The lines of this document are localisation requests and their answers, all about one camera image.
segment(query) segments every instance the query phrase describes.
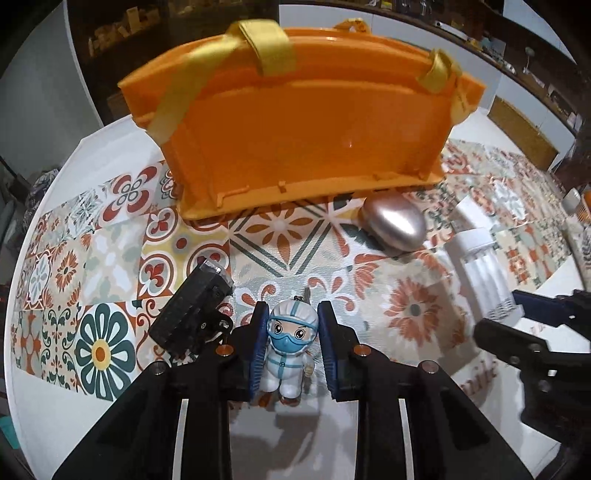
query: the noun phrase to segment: orange basket in background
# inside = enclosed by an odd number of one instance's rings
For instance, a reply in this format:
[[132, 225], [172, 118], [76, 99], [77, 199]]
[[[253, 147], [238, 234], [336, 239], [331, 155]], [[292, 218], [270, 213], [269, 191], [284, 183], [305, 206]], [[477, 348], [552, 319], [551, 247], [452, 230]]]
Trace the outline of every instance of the orange basket in background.
[[119, 83], [183, 186], [183, 218], [443, 178], [441, 149], [485, 86], [368, 30], [237, 22]]

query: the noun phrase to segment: orange plastic basket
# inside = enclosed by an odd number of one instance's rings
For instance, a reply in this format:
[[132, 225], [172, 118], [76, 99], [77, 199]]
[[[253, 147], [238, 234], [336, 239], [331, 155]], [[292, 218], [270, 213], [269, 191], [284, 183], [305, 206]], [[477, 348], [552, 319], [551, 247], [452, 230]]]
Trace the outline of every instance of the orange plastic basket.
[[[264, 51], [241, 41], [182, 106], [170, 137], [152, 135], [183, 186], [183, 218], [443, 178], [440, 151], [483, 84], [442, 52], [369, 33], [285, 33], [295, 70], [262, 76]], [[220, 39], [176, 47], [121, 81], [140, 127], [151, 132], [187, 54]]]

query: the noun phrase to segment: silver egg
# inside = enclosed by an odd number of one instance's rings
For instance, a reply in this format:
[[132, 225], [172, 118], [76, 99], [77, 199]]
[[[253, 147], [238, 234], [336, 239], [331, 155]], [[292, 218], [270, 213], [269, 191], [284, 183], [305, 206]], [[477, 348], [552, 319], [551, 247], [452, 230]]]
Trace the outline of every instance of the silver egg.
[[385, 247], [412, 252], [421, 249], [427, 238], [423, 213], [395, 190], [369, 195], [361, 207], [361, 219]]

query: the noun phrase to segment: teal object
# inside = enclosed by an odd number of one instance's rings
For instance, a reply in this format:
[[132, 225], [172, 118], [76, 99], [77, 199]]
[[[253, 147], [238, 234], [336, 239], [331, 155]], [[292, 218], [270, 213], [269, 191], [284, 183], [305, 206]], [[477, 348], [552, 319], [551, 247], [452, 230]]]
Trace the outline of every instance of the teal object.
[[0, 417], [0, 430], [10, 443], [10, 446], [14, 450], [18, 450], [21, 445], [18, 443], [17, 433], [14, 431], [14, 425], [12, 424], [12, 418], [10, 417]]

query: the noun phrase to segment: floral tile pattern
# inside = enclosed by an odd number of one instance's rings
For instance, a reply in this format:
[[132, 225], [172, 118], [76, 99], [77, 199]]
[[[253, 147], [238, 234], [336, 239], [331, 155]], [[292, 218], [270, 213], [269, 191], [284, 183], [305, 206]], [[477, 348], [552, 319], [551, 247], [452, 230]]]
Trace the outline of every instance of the floral tile pattern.
[[[220, 305], [236, 326], [257, 301], [275, 303], [310, 287], [340, 323], [397, 361], [441, 361], [470, 342], [474, 319], [443, 245], [449, 216], [470, 195], [491, 218], [510, 288], [534, 291], [570, 255], [560, 202], [522, 155], [464, 141], [441, 152], [446, 179], [404, 188], [427, 221], [424, 249], [386, 251], [359, 209], [368, 192], [343, 193], [184, 221], [165, 162], [127, 172], [46, 213], [35, 225], [17, 285], [11, 358], [20, 369], [79, 394], [114, 401], [152, 361], [171, 359], [148, 330], [200, 257], [232, 276]], [[320, 345], [305, 395], [326, 391]], [[480, 354], [454, 379], [471, 396], [496, 363]]]

